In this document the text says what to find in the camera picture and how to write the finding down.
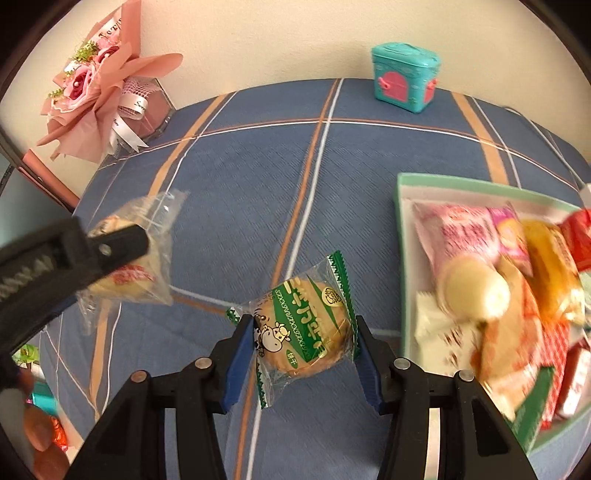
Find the green mung bean cake packet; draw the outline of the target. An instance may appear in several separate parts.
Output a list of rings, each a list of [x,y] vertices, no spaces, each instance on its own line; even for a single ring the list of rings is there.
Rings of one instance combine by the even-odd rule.
[[[536,382],[515,413],[515,419],[509,421],[511,431],[526,454],[534,447],[542,425],[542,418],[549,398],[555,368],[541,367]]]

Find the white red small snack packet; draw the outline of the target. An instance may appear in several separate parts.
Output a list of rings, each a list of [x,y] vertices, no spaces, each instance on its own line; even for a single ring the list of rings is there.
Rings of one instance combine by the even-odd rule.
[[[460,370],[477,370],[480,329],[470,321],[458,322],[446,314],[433,293],[417,293],[415,340],[418,362],[428,372],[453,376]]]

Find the green cow cookie packet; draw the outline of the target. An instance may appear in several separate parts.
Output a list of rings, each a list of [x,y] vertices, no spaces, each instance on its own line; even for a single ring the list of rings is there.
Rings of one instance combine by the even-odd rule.
[[[358,325],[339,250],[259,299],[225,312],[235,324],[246,314],[254,319],[256,388],[263,409],[272,406],[288,384],[356,356]]]

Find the clear white pastry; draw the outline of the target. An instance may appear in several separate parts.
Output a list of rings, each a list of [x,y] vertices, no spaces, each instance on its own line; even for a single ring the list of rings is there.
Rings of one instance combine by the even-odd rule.
[[[77,294],[85,333],[124,302],[170,305],[171,231],[188,194],[176,189],[133,199],[95,224],[92,237],[137,225],[147,234],[147,253]]]

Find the teal pink toy box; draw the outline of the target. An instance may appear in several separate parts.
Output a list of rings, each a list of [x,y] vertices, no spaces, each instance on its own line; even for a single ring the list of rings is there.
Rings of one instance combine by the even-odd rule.
[[[412,113],[421,113],[434,99],[440,56],[403,42],[372,48],[375,97]]]

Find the pink flower bouquet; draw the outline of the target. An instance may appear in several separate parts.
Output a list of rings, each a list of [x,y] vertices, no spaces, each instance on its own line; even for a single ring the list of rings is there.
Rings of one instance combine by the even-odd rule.
[[[140,55],[141,3],[126,1],[97,22],[69,58],[44,101],[47,133],[37,144],[58,143],[51,157],[72,156],[93,163],[102,160],[115,137],[143,141],[129,127],[119,127],[127,112],[143,116],[148,100],[125,97],[131,80],[163,77],[182,62],[179,53]]]

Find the red raisin kiss packet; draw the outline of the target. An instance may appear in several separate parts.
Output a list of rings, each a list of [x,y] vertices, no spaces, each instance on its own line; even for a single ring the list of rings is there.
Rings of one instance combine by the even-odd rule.
[[[591,210],[581,209],[569,215],[560,230],[579,273],[591,269]]]

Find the blue plaid tablecloth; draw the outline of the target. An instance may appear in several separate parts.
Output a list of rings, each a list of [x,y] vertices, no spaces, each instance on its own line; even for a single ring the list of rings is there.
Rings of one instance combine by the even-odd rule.
[[[415,115],[377,101],[369,80],[281,83],[179,110],[133,157],[106,159],[76,208],[86,226],[151,189],[188,194],[173,230],[171,306],[124,304],[86,334],[71,308],[42,334],[41,359],[72,441],[136,370],[174,372],[231,326],[225,309],[341,251],[356,311],[402,338],[398,176],[489,181],[578,204],[590,179],[570,144],[514,111],[441,90]]]

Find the purple swiss roll packet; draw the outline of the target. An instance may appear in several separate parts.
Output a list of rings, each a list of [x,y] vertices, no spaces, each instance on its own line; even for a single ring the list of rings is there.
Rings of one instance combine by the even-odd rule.
[[[438,276],[460,255],[474,255],[489,265],[507,257],[530,276],[532,265],[524,227],[513,206],[475,207],[462,204],[413,204],[415,228]]]

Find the beige swiss roll packet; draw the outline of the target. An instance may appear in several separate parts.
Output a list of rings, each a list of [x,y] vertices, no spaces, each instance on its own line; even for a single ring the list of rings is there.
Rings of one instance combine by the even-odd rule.
[[[522,272],[506,257],[499,259],[497,271],[509,285],[511,300],[505,314],[484,328],[477,378],[498,410],[512,419],[536,382],[543,329]]]

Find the mint white shallow tray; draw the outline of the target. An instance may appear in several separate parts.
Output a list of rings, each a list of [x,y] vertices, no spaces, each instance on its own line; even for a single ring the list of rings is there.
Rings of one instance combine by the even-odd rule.
[[[510,203],[522,218],[539,218],[560,223],[577,205],[538,192],[456,176],[402,173],[394,191],[398,210],[401,265],[402,320],[401,352],[415,363],[421,362],[415,339],[416,293],[433,288],[428,256],[419,240],[413,211],[416,202],[454,203],[471,206],[502,206]]]

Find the yellow soft bread packet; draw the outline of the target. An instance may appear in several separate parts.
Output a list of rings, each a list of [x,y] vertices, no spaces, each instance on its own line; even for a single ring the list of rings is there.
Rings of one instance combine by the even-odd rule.
[[[585,293],[574,259],[560,229],[527,219],[523,228],[532,266],[528,279],[544,326],[585,324]]]

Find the red long wafer packet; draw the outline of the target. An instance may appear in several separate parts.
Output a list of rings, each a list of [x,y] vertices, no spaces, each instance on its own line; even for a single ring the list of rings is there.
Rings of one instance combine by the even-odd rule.
[[[579,328],[575,329],[574,342],[570,336],[569,323],[557,323],[544,331],[541,366],[553,368],[554,374],[542,414],[542,430],[549,429],[555,417],[571,418],[583,397],[590,372],[590,342]]]

